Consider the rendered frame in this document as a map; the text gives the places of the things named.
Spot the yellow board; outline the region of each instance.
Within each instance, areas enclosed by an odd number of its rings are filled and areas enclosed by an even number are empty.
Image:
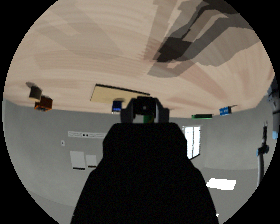
[[[96,84],[90,101],[113,104],[113,101],[118,100],[122,101],[122,105],[126,107],[131,98],[137,98],[138,96],[148,97],[150,94],[124,88]]]

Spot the green object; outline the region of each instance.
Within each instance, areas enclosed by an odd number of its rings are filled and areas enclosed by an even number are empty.
[[[143,116],[143,123],[154,123],[154,116],[153,115],[144,115]]]
[[[212,114],[195,114],[192,119],[212,119]]]

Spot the bright window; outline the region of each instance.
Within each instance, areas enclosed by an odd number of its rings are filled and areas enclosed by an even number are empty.
[[[187,156],[192,159],[200,155],[200,127],[185,127],[183,133],[187,139]]]

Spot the gray wall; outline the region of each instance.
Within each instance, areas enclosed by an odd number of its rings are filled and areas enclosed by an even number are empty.
[[[201,155],[192,162],[206,182],[212,177],[237,181],[233,191],[210,189],[220,223],[230,218],[256,189],[256,150],[261,146],[265,120],[270,146],[270,152],[264,156],[266,169],[272,159],[276,140],[271,138],[272,114],[265,100],[266,97],[254,109],[212,120],[170,118],[180,128],[202,125]],[[3,109],[8,156],[18,178],[51,217],[58,223],[69,223],[91,172],[73,170],[69,152],[94,154],[99,163],[103,139],[68,138],[68,131],[107,133],[114,123],[120,122],[119,115],[58,110],[43,113],[9,101]],[[65,140],[65,147],[60,145],[61,140]]]

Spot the power strip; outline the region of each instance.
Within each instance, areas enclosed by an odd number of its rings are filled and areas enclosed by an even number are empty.
[[[105,138],[106,135],[107,133],[68,131],[68,137],[75,137],[75,138]]]

